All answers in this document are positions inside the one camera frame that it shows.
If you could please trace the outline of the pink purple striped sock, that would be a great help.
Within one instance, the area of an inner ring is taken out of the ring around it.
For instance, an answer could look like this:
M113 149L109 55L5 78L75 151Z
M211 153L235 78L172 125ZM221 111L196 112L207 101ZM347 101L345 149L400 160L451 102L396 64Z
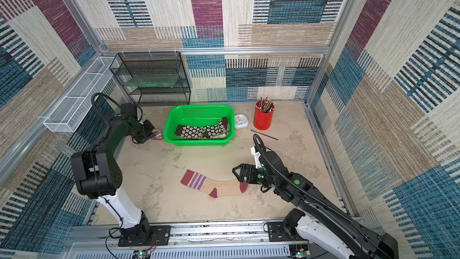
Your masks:
M180 183L190 189L207 194L214 199L244 194L249 188L249 184L246 181L239 182L237 179L216 181L191 170L186 171Z
M164 137L162 135L162 132L159 130L153 130L153 135L151 137L152 140L163 140Z

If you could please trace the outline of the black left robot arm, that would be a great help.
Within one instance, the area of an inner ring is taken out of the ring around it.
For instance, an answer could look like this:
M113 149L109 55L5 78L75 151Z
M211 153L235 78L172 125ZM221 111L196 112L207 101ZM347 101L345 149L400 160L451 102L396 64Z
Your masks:
M145 143L154 136L154 126L148 120L139 120L138 107L133 103L122 104L120 112L105 120L105 130L89 147L71 156L71 166L78 192L95 199L118 220L119 246L147 245L153 241L153 231L145 213L122 187L123 175L115 152L126 137L134 143Z

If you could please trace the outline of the dark floral pattern sock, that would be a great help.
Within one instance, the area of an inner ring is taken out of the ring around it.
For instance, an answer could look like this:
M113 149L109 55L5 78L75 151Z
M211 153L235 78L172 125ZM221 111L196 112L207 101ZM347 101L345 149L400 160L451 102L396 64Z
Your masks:
M228 118L222 118L216 125L194 127L179 125L175 135L189 140L223 139L229 133Z

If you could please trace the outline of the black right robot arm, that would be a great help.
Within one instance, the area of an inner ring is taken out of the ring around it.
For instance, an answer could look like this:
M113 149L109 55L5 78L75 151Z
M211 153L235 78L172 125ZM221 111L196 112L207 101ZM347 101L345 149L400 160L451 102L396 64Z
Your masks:
M232 169L242 183L257 184L263 191L294 205L283 220L284 233L293 240L313 242L338 259L397 259L398 242L379 235L332 204L309 180L290 172L272 150L252 150L255 164Z

